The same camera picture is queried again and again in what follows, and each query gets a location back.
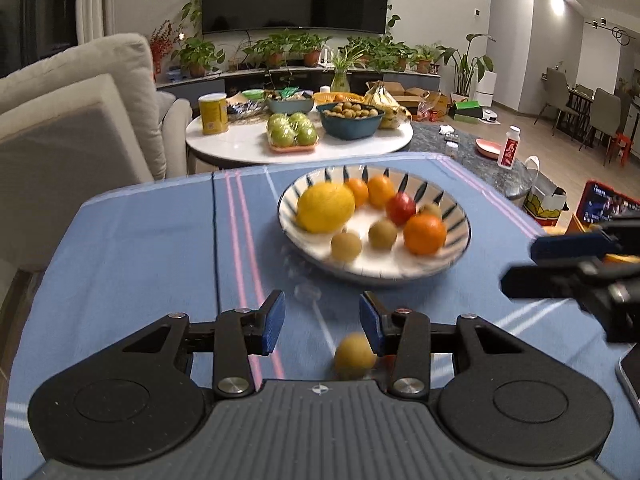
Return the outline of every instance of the dark marble table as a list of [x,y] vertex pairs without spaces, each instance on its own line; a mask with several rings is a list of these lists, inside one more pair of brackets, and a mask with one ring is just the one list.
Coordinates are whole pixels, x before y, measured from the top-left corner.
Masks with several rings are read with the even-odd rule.
[[[414,138],[407,147],[409,152],[436,152],[444,153],[444,136],[440,134],[440,124],[412,122]],[[467,168],[471,173],[490,184],[511,201],[516,201],[529,192],[532,184],[532,176],[517,160],[512,170],[505,170],[498,166],[495,160],[486,158],[476,150],[478,137],[464,132],[462,129],[452,126],[460,138],[456,161]]]

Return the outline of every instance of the white round table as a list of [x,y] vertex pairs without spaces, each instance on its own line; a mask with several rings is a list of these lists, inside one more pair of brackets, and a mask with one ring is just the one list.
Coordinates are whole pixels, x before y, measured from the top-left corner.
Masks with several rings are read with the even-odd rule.
[[202,120],[197,118],[187,126],[186,140],[190,157],[230,169],[260,164],[289,164],[314,162],[366,155],[384,155],[405,148],[414,136],[409,122],[397,130],[378,130],[372,137],[361,140],[340,140],[325,133],[316,111],[309,114],[314,122],[320,140],[311,153],[273,153],[267,141],[266,120],[245,120],[251,124],[229,124],[223,134],[206,136],[202,134]]

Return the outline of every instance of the white bottle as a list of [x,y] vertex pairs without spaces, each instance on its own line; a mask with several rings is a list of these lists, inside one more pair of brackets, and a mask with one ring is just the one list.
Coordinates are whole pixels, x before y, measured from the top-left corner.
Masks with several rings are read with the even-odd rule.
[[520,143],[520,129],[512,126],[507,132],[507,140],[500,150],[498,166],[510,170],[516,162],[516,150]]

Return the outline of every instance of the blue tablecloth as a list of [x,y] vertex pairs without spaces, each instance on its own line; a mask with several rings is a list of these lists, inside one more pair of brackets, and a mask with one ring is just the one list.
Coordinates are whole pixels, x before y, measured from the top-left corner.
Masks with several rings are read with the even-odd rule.
[[[367,164],[443,187],[472,225],[469,250],[452,269],[378,290],[382,300],[419,309],[435,322],[475,312],[592,377],[616,412],[600,463],[621,480],[638,478],[640,426],[614,375],[625,349],[608,348],[601,327],[573,301],[512,302],[498,289],[509,264],[529,261],[529,242],[542,232],[538,226],[441,155],[398,153]],[[222,310],[256,307],[280,288],[287,295],[286,322],[276,352],[252,359],[255,378],[332,376],[336,344],[360,330],[362,290],[303,260],[275,214],[284,189],[316,166],[199,175],[118,190],[82,206],[44,276],[14,361],[4,422],[5,479],[24,478],[42,462],[26,421],[39,384],[169,312],[211,320]],[[196,355],[192,378],[210,386],[210,367],[211,356]],[[450,358],[436,355],[432,385],[443,386],[452,375]]]

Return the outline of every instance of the white can lid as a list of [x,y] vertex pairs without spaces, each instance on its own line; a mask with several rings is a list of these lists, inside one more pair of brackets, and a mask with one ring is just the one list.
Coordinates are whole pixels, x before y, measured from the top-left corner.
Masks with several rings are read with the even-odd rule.
[[216,94],[207,94],[202,97],[198,97],[199,102],[210,103],[212,101],[222,101],[222,99],[226,99],[226,94],[224,92],[218,92]]

